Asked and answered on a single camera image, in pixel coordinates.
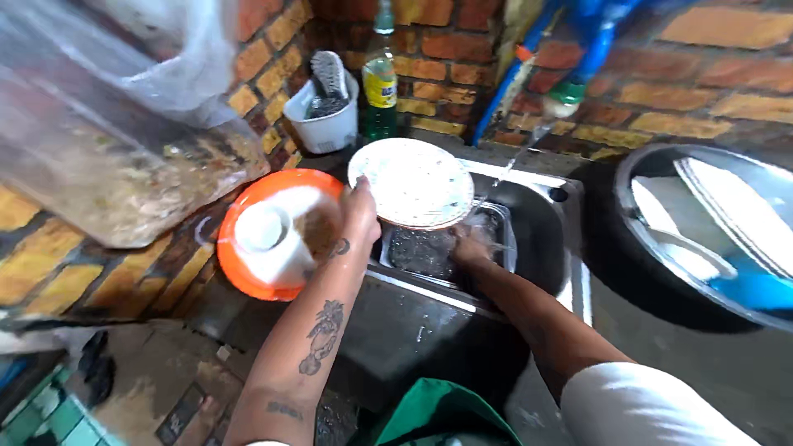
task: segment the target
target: orange bowl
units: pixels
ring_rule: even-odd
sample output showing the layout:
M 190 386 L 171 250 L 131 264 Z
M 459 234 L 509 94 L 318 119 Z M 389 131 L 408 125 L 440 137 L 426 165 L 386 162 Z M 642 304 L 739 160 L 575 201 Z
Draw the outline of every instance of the orange bowl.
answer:
M 302 287 L 278 289 L 257 279 L 234 249 L 234 227 L 240 214 L 254 203 L 268 199 L 282 190 L 296 186 L 314 186 L 337 202 L 344 185 L 332 176 L 313 169 L 290 169 L 270 174 L 251 184 L 228 208 L 217 238 L 217 259 L 232 285 L 245 294 L 263 301 L 291 301 Z

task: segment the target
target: tattoo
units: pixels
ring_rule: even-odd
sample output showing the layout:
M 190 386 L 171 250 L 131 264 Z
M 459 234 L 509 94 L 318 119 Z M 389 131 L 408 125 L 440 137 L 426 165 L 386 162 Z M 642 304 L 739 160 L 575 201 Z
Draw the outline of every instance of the tattoo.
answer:
M 343 256 L 350 251 L 350 241 L 348 239 L 338 239 L 333 242 L 333 248 L 328 253 L 328 258 L 332 259 L 336 256 Z
M 297 368 L 303 375 L 315 375 L 322 367 L 320 360 L 331 354 L 344 321 L 344 304 L 339 301 L 325 301 L 325 307 L 316 314 L 316 320 L 316 325 L 307 336 L 313 338 L 311 352 Z
M 284 415 L 289 415 L 292 418 L 303 421 L 302 413 L 281 402 L 271 401 L 269 404 L 267 404 L 267 412 L 283 413 Z

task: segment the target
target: green apron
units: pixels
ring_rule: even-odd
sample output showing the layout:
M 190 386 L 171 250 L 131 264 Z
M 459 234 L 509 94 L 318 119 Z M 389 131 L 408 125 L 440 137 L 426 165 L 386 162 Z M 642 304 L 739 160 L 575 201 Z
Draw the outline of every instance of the green apron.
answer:
M 390 416 L 351 443 L 443 444 L 455 433 L 482 434 L 501 444 L 522 446 L 515 431 L 482 397 L 458 384 L 429 378 L 416 381 Z

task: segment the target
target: white sleeve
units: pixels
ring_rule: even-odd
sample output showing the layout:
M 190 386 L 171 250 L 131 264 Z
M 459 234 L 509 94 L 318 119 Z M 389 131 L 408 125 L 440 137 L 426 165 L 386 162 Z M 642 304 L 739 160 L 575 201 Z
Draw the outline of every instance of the white sleeve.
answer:
M 576 373 L 560 406 L 582 446 L 757 446 L 688 384 L 640 364 L 603 363 Z

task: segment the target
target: dish soap bottle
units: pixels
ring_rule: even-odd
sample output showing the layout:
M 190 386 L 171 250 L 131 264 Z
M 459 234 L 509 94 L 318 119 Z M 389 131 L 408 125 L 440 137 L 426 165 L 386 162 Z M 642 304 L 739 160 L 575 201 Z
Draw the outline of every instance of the dish soap bottle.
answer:
M 374 18 L 374 37 L 362 70 L 363 90 L 369 103 L 363 132 L 369 141 L 397 135 L 397 74 L 390 48 L 393 31 L 391 0 L 380 0 L 380 10 Z

